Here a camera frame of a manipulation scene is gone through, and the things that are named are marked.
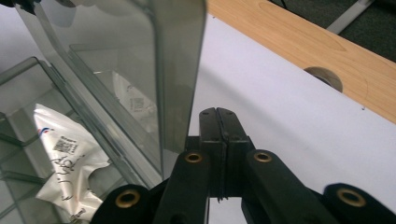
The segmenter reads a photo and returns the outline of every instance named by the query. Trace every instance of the transparent acrylic sheet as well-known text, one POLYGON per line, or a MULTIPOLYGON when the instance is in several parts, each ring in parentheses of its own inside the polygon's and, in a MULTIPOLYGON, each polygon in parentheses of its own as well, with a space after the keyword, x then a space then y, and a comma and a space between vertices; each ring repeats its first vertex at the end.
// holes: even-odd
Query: transparent acrylic sheet
POLYGON ((37 24, 22 18, 49 62, 62 76, 76 74, 164 176, 163 150, 184 149, 205 2, 43 0, 32 9, 47 43, 37 24))
MULTIPOLYGON (((35 104, 47 105, 81 122, 42 65, 31 58, 0 74, 0 223, 71 221, 64 210, 35 197, 53 173, 37 136, 35 104)), ((102 199, 126 184, 114 162, 93 172, 89 180, 92 191, 102 199)))

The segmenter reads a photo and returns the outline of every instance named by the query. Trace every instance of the screw hole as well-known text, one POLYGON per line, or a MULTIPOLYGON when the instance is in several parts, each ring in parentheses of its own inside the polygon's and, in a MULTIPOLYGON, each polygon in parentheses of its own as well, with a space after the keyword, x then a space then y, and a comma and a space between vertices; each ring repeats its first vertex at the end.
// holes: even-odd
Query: screw hole
POLYGON ((267 153, 258 152, 256 154, 254 154, 254 159, 256 159, 256 161, 268 162, 268 161, 272 160, 272 157, 270 155, 268 155, 267 153))
POLYGON ((337 190, 337 196, 342 202, 354 207, 363 207, 366 205, 364 198, 352 189, 339 189, 337 190))
POLYGON ((137 204, 140 200, 140 194, 135 189, 127 189, 116 199, 116 206, 119 208, 129 208, 137 204))
POLYGON ((198 153, 190 153, 186 156, 187 162, 200 162, 202 160, 202 156, 198 153))
POLYGON ((343 92, 343 83, 340 77, 329 69, 323 67, 307 67, 304 70, 325 84, 333 87, 335 90, 343 92))

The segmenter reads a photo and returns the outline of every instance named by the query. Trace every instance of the qr code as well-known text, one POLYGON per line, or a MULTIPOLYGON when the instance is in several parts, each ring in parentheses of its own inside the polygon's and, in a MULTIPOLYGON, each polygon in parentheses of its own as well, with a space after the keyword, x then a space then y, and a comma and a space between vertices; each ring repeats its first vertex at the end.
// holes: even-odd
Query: qr code
POLYGON ((134 112, 142 111, 144 105, 145 105, 145 100, 143 98, 131 99, 131 108, 134 112))
POLYGON ((63 137, 58 140, 53 150, 69 153, 73 149, 74 143, 75 141, 63 137))

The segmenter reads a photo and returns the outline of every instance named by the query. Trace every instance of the white plastic bag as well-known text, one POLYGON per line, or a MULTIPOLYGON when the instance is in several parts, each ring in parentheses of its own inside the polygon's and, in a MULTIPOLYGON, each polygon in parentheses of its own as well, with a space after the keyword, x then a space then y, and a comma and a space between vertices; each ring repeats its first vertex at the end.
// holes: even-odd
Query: white plastic bag
POLYGON ((102 201, 91 192, 88 178, 108 166, 106 153, 84 127, 43 105, 35 106, 35 125, 54 169, 36 197, 90 221, 102 201))

